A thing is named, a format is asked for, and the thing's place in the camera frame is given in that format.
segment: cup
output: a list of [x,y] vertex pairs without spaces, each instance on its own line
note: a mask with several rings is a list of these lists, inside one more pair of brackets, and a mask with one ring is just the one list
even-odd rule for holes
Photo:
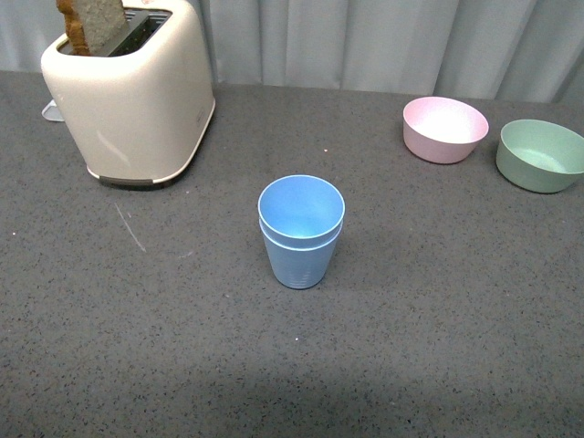
[[316,176],[289,175],[262,191],[257,208],[277,280],[293,289],[316,285],[343,225],[345,202],[339,190]]

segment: pink bowl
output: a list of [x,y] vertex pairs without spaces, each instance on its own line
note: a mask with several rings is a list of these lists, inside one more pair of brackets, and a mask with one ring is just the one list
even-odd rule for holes
[[485,116],[458,100],[419,98],[403,109],[405,145],[428,162],[464,160],[488,132]]

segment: toaster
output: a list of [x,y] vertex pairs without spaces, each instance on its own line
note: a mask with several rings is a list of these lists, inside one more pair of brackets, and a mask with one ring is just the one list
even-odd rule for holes
[[99,53],[43,53],[48,90],[87,164],[105,183],[152,185],[189,165],[214,113],[199,17],[186,0],[124,0],[127,26]]

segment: bowl rim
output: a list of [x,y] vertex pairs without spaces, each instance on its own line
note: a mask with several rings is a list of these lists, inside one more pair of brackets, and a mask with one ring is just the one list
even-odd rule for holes
[[581,174],[584,174],[584,163],[582,164],[580,171],[577,171],[577,172],[557,172],[557,171],[551,171],[550,169],[545,169],[545,168],[543,168],[543,167],[541,167],[541,166],[539,166],[537,164],[534,164],[532,162],[528,162],[528,161],[524,160],[523,158],[521,158],[519,155],[517,155],[515,153],[515,151],[514,151],[514,148],[510,148],[507,145],[507,143],[506,143],[506,141],[505,141],[505,139],[503,137],[503,134],[504,134],[504,131],[505,130],[508,130],[509,129],[508,127],[511,127],[511,126],[517,125],[517,124],[522,124],[522,123],[525,123],[526,121],[527,122],[536,122],[539,125],[553,126],[554,129],[558,129],[559,128],[560,130],[565,131],[568,135],[571,135],[572,137],[576,137],[577,139],[579,139],[579,141],[582,143],[582,147],[584,148],[584,137],[582,137],[581,135],[579,135],[577,132],[571,130],[570,128],[566,128],[565,126],[562,126],[562,125],[559,125],[557,123],[554,123],[552,121],[547,121],[547,120],[540,120],[540,119],[517,119],[517,120],[511,120],[508,123],[506,123],[505,126],[503,128],[501,128],[501,133],[499,135],[500,143],[503,146],[505,146],[505,149],[507,149],[509,151],[509,153],[511,153],[514,157],[516,157],[521,162],[524,162],[525,164],[527,164],[527,165],[529,165],[529,166],[531,166],[531,167],[533,167],[535,169],[538,169],[540,171],[543,171],[543,172],[549,172],[549,173],[553,173],[555,175],[581,175]]
[[[481,131],[480,135],[477,135],[475,139],[473,139],[472,141],[444,141],[441,140],[439,138],[436,138],[435,136],[432,135],[427,135],[423,132],[420,132],[419,130],[415,129],[412,124],[411,124],[411,120],[412,118],[408,118],[406,116],[406,111],[408,109],[410,109],[413,105],[420,103],[421,101],[424,100],[436,100],[436,101],[448,101],[450,103],[453,103],[454,105],[457,105],[461,108],[465,108],[470,110],[471,113],[473,113],[475,116],[478,116],[478,119],[483,123],[484,125],[484,129],[483,131]],[[478,109],[476,109],[475,107],[473,107],[472,105],[469,105],[468,103],[462,102],[461,100],[458,99],[452,99],[452,98],[445,98],[443,96],[422,96],[419,98],[416,98],[414,100],[410,100],[405,107],[403,107],[403,111],[402,111],[402,116],[403,116],[403,121],[404,123],[407,123],[408,126],[414,130],[415,132],[417,132],[418,134],[426,137],[427,139],[433,140],[433,141],[439,141],[440,143],[443,144],[447,144],[447,145],[453,145],[453,146],[458,146],[458,145],[467,145],[467,144],[475,144],[478,143],[480,140],[484,139],[486,137],[486,135],[489,133],[489,120],[485,117],[485,114],[483,114],[481,111],[479,111]]]

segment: cup rim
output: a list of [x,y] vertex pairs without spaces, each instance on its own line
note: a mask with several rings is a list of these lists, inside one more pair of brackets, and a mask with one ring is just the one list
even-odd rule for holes
[[[342,205],[342,210],[340,212],[340,218],[338,219],[338,221],[334,225],[332,225],[329,229],[324,231],[323,233],[320,233],[318,235],[306,235],[306,236],[287,235],[286,233],[282,233],[282,232],[276,230],[276,228],[274,228],[273,226],[271,226],[267,222],[267,220],[265,219],[264,215],[262,214],[262,210],[260,208],[260,205],[262,204],[262,199],[263,199],[264,195],[266,194],[267,190],[272,185],[279,183],[283,180],[291,179],[291,178],[310,178],[310,179],[314,179],[314,180],[319,180],[319,181],[323,182],[324,184],[328,185],[329,187],[331,187],[339,196],[340,203]],[[345,199],[343,198],[343,195],[340,193],[339,189],[337,187],[335,187],[333,184],[331,184],[330,182],[328,182],[327,180],[324,180],[322,178],[318,178],[317,176],[299,173],[299,174],[294,174],[294,175],[283,176],[282,178],[278,178],[278,179],[272,181],[270,184],[268,184],[266,186],[266,188],[259,195],[259,198],[257,200],[257,211],[259,212],[259,218],[260,218],[260,221],[262,222],[262,224],[264,224],[270,231],[274,232],[276,235],[281,235],[282,237],[285,237],[288,239],[307,241],[307,240],[312,240],[312,239],[318,239],[319,237],[322,237],[324,235],[328,235],[328,234],[334,232],[334,230],[342,224],[343,218],[345,216]]]

